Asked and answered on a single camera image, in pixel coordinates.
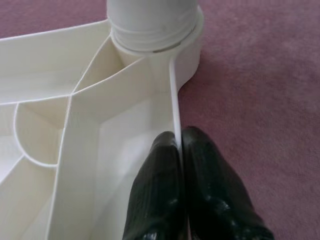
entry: underside of stand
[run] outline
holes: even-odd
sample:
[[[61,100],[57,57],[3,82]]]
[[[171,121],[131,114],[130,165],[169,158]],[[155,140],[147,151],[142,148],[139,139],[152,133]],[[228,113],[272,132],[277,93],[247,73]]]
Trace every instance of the underside of stand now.
[[[0,239],[121,239],[154,138],[180,143],[177,90],[203,17],[165,52],[119,46],[107,20],[0,40]]]

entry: pink carpet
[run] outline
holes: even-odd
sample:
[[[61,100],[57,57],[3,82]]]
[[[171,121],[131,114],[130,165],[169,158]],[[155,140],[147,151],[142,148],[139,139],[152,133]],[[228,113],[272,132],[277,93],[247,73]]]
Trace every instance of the pink carpet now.
[[[204,44],[179,93],[183,126],[210,134],[276,239],[319,240],[320,1],[199,2]],[[105,15],[104,0],[3,0],[0,37]]]

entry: plastic stand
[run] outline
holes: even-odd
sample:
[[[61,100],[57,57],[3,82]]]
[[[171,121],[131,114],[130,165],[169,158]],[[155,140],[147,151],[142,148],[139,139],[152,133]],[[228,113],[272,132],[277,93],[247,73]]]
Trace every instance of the plastic stand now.
[[[122,238],[153,139],[173,131],[181,144],[178,90],[199,64],[200,8],[195,19],[174,45],[140,51],[108,20],[0,40],[1,240]]]

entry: molded plastic compartment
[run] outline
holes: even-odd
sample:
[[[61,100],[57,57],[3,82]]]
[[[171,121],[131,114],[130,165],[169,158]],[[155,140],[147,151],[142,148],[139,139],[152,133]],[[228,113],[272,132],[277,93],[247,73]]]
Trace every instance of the molded plastic compartment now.
[[[15,133],[22,152],[39,165],[58,163],[68,98],[20,103],[15,116]]]
[[[0,104],[71,94],[109,33],[105,20],[0,39]]]
[[[0,239],[45,239],[55,172],[19,160],[0,184]]]
[[[124,67],[123,60],[109,36],[90,62],[87,70],[77,84],[75,92],[109,78]]]
[[[143,58],[72,96],[49,240],[122,238],[133,180],[154,138],[174,130],[162,81]]]
[[[0,105],[0,183],[22,155],[14,137],[15,109],[15,104]]]

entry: carpet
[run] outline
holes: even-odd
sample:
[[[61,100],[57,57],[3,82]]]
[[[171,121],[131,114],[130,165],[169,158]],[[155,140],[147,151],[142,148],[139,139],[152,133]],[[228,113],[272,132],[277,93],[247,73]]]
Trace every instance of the carpet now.
[[[320,239],[320,1],[199,0],[181,122],[207,132],[277,240]],[[104,0],[3,0],[0,38],[103,20]]]

